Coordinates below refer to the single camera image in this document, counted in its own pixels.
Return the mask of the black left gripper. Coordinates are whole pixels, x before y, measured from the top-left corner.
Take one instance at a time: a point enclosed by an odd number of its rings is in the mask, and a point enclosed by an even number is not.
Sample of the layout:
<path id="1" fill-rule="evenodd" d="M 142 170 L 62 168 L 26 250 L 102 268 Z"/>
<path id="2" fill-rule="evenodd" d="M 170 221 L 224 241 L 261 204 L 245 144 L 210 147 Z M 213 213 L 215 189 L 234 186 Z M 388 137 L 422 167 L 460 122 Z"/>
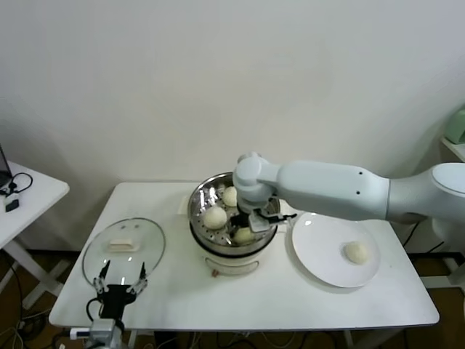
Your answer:
<path id="1" fill-rule="evenodd" d="M 147 272 L 145 263 L 142 263 L 139 278 L 131 286 L 129 285 L 107 285 L 105 277 L 110 267 L 110 260 L 105 260 L 105 264 L 99 275 L 93 279 L 93 286 L 96 292 L 102 292 L 97 295 L 97 299 L 102 304 L 101 318 L 110 318 L 121 320 L 124 309 L 127 305 L 132 304 L 137 294 L 140 294 L 147 286 Z"/>

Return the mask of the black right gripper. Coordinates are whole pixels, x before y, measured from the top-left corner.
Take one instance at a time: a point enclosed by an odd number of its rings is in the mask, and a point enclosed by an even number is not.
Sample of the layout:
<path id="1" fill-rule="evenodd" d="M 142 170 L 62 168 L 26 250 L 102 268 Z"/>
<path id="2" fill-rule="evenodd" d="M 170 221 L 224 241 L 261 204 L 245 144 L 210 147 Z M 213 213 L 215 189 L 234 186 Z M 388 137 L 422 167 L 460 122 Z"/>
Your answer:
<path id="1" fill-rule="evenodd" d="M 238 213 L 232 216 L 232 225 L 228 230 L 228 244 L 231 245 L 234 242 L 235 234 L 238 231 L 238 227 L 248 227 L 251 220 L 254 217 L 255 207 L 247 203 L 237 204 Z"/>

